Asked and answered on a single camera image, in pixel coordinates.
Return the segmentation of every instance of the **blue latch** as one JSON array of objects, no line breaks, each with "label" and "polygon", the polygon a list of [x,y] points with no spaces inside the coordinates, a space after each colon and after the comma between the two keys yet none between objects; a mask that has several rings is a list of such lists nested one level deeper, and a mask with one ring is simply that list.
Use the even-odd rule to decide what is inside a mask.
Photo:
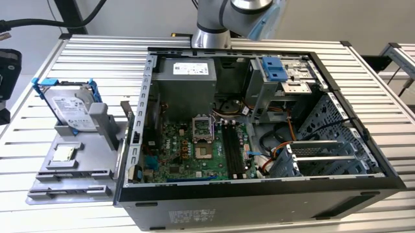
[{"label": "blue latch", "polygon": [[265,73],[268,74],[269,81],[284,82],[288,80],[288,75],[278,58],[262,57],[261,65],[264,67]]}]

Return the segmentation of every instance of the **aluminum table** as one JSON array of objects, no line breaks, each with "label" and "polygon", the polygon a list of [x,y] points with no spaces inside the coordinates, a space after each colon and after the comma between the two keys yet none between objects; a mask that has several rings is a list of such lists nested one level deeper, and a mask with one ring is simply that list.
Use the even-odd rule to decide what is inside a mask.
[{"label": "aluminum table", "polygon": [[[146,47],[189,47],[189,39],[73,35],[59,39],[35,77],[93,78],[108,113],[125,121],[118,106],[136,107]],[[341,88],[353,111],[390,161],[408,190],[340,220],[186,229],[181,232],[397,232],[415,230],[415,115],[350,46],[340,42],[232,40],[233,49],[313,51]],[[25,195],[54,137],[55,122],[27,86],[0,127],[0,232],[140,232],[124,209],[110,202],[26,205]]]}]

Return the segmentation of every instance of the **white wall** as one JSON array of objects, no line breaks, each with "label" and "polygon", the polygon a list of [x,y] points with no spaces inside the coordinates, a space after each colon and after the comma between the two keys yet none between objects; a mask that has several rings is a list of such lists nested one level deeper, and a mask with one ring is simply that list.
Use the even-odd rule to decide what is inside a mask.
[{"label": "white wall", "polygon": [[[85,18],[98,0],[77,0]],[[197,11],[190,0],[108,0],[86,26],[89,34],[168,37],[193,33]]]},{"label": "white wall", "polygon": [[[85,17],[98,0],[77,0]],[[388,42],[415,43],[415,0],[288,0],[277,39],[348,40],[360,53],[377,54]],[[108,0],[86,26],[90,34],[169,36],[192,33],[190,0]]]},{"label": "white wall", "polygon": [[348,40],[360,54],[415,43],[415,0],[288,0],[278,39]]}]

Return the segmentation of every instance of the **motherboard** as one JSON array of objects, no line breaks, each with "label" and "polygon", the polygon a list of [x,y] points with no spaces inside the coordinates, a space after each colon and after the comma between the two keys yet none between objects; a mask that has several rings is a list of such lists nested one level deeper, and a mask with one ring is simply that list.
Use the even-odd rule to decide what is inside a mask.
[{"label": "motherboard", "polygon": [[[161,150],[157,157],[157,166],[153,167],[153,179],[148,183],[185,182],[185,181],[220,181],[234,179],[229,174],[229,166],[241,169],[241,178],[256,178],[256,170],[252,160],[246,156],[250,145],[245,125],[236,123],[233,127],[237,138],[224,138],[226,132],[222,132],[222,124],[212,124],[212,140],[193,140],[193,131],[208,134],[205,124],[196,124],[196,130],[192,128],[192,122],[180,122],[162,125],[161,132]],[[237,145],[237,152],[230,159],[229,148],[225,146],[226,140]]]}]

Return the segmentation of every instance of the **label sticker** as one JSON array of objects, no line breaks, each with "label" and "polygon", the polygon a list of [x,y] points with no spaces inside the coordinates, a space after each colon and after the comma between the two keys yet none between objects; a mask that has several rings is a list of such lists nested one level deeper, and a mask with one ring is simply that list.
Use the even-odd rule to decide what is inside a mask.
[{"label": "label sticker", "polygon": [[248,107],[246,107],[246,106],[244,106],[244,109],[241,110],[241,114],[242,114],[242,115],[246,115],[246,114],[248,114],[248,112],[249,112],[249,109],[248,109]]},{"label": "label sticker", "polygon": [[212,222],[216,209],[168,211],[170,223]]},{"label": "label sticker", "polygon": [[51,100],[59,115],[70,127],[78,131],[96,130],[84,102],[78,98],[53,97]]},{"label": "label sticker", "polygon": [[174,63],[173,74],[208,75],[206,63]]}]

